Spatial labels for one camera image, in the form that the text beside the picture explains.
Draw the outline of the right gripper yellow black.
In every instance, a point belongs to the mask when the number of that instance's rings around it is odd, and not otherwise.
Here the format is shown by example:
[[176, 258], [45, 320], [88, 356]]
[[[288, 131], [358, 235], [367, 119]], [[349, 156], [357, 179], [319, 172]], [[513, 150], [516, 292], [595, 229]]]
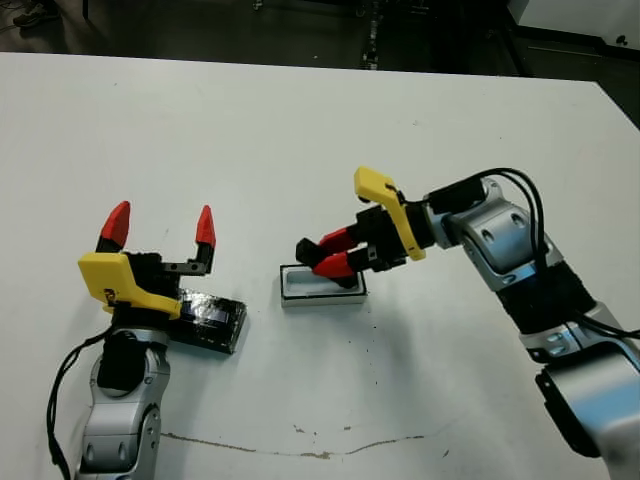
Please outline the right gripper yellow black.
[[[408, 201], [390, 177], [365, 166], [354, 174], [354, 190], [370, 207], [356, 214], [356, 224], [322, 237], [319, 252], [324, 257], [312, 268], [314, 274], [346, 278], [425, 258], [436, 238], [424, 201]], [[360, 243], [366, 246], [356, 248]]]

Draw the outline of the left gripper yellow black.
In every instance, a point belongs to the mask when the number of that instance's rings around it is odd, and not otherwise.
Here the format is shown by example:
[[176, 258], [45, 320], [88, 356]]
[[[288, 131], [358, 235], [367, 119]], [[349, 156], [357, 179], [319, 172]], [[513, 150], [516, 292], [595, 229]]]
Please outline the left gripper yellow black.
[[128, 237], [130, 212], [130, 202], [120, 202], [101, 229], [96, 253], [78, 261], [89, 294], [110, 314], [130, 307], [176, 320], [182, 308], [180, 279], [204, 276], [212, 269], [216, 247], [212, 210], [203, 206], [196, 228], [196, 257], [182, 263], [164, 262], [157, 253], [118, 253]]

